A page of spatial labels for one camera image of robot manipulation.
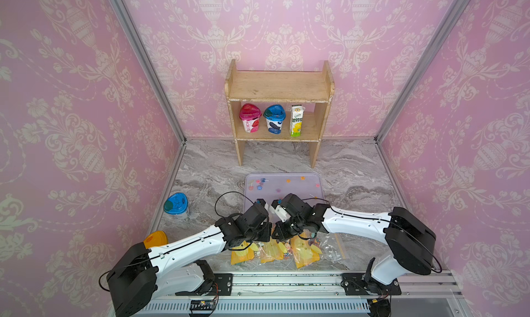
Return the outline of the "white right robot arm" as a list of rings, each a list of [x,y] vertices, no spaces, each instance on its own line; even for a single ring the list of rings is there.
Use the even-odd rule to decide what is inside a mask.
[[[409,210],[395,207],[391,212],[366,213],[334,207],[323,198],[310,205],[310,198],[288,194],[274,200],[268,210],[278,217],[272,239],[287,241],[304,231],[312,234],[349,234],[378,241],[389,251],[371,259],[363,281],[380,287],[412,273],[428,276],[442,271],[434,256],[436,235]]]

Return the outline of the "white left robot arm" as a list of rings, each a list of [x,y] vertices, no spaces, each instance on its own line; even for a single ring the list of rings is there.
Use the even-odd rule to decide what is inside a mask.
[[[271,229],[267,204],[259,199],[243,214],[221,217],[180,241],[152,248],[144,243],[131,246],[106,275],[116,316],[132,316],[161,296],[211,289],[215,277],[204,258],[268,242]]]

